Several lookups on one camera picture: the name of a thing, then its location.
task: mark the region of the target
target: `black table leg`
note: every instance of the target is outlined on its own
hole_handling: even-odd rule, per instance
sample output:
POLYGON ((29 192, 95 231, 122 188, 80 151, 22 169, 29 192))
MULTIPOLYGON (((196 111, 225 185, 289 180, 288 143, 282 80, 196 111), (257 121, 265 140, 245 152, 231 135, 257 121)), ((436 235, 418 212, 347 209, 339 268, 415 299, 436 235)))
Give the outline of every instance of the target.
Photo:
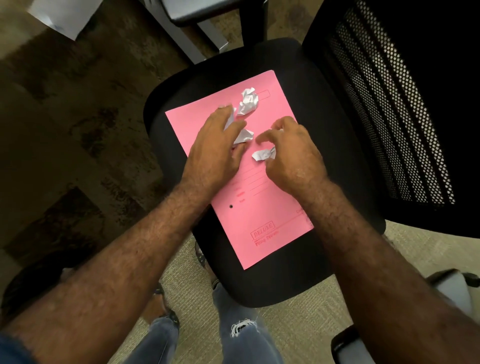
POLYGON ((244 46, 267 40, 268 0, 247 0, 240 6, 241 35, 244 46))

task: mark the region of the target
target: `left hand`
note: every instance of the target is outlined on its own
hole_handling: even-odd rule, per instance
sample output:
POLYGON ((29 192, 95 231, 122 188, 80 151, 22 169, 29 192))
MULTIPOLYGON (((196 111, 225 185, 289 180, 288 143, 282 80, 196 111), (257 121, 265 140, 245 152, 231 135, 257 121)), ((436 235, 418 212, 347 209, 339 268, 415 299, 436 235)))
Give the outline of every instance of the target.
POLYGON ((189 188, 198 188, 198 192, 208 199, 212 199, 235 176, 247 149, 247 144, 241 143, 232 151, 233 142, 247 125, 246 121, 234 121, 223 130, 232 111, 229 105, 218 108, 208 117, 198 132, 183 170, 182 182, 189 188))

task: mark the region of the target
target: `right hand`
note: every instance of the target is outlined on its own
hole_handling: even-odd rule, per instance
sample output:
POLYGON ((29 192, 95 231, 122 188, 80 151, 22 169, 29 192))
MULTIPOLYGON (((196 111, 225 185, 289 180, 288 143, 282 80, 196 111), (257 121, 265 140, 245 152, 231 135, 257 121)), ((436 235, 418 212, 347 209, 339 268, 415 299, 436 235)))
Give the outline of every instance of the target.
POLYGON ((267 176, 297 200, 318 193, 319 184, 328 181, 322 155, 307 129, 291 117, 278 119, 255 141, 258 144, 266 141, 275 144, 275 159, 265 160, 267 176))

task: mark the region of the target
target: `floor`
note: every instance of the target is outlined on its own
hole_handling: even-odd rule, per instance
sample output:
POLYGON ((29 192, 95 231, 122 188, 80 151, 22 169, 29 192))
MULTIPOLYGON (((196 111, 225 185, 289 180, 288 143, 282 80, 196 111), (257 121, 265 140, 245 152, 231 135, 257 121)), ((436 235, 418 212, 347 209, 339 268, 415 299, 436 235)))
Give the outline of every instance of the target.
MULTIPOLYGON (((46 254, 100 249, 161 200, 162 172, 142 121, 150 91, 188 62, 135 0, 104 0, 76 42, 0 0, 0 294, 46 254)), ((302 41, 321 0, 270 3, 268 37, 302 41)), ((242 45, 238 12, 213 19, 242 45)), ((187 34, 207 56, 194 29, 187 34)), ((480 273, 477 240, 388 222, 386 235, 424 275, 480 273)), ((190 237, 163 282, 181 321, 175 363, 220 363, 218 317, 190 237)), ((332 363, 331 338, 351 324, 330 277, 260 310, 286 363, 332 363)), ((146 333, 139 320, 111 359, 121 363, 146 333)))

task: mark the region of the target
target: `black mesh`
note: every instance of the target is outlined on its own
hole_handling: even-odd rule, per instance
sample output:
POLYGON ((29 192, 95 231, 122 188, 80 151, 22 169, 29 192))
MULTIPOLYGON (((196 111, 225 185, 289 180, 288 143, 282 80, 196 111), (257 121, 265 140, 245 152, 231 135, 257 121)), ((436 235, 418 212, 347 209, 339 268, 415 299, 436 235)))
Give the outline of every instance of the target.
POLYGON ((346 12, 328 43, 390 197, 435 206, 454 204, 428 110, 394 43, 364 1, 346 12))

